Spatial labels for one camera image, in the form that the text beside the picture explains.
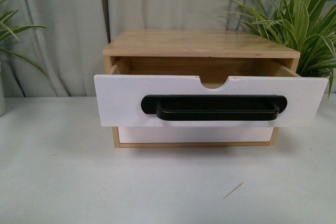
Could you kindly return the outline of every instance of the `small wood splinter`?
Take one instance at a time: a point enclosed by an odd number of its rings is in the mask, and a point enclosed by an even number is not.
[[[230,194],[232,194],[235,190],[237,190],[244,182],[241,182],[235,189],[229,192],[223,199],[226,199]]]

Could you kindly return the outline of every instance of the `white table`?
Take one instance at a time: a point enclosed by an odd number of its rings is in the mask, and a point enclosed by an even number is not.
[[[1,224],[335,223],[336,95],[274,146],[176,149],[115,149],[96,98],[6,102]]]

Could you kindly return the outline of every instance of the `white pot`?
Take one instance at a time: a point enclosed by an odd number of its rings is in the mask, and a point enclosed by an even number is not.
[[[1,81],[1,61],[0,61],[0,115],[2,115],[6,110],[6,104],[5,104],[5,95],[4,95],[4,89],[2,87],[2,81]]]

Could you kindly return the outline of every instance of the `white lower drawer front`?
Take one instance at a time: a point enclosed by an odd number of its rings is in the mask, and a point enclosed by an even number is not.
[[[325,78],[232,76],[209,89],[198,76],[96,75],[102,126],[146,127],[284,127],[307,126],[313,120],[328,80]],[[286,109],[271,121],[164,121],[145,114],[146,95],[283,95]]]
[[[268,142],[271,127],[118,127],[120,143]]]

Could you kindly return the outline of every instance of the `wooden top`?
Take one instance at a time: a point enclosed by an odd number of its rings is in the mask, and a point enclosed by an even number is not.
[[[298,59],[300,52],[245,32],[126,30],[103,55]]]

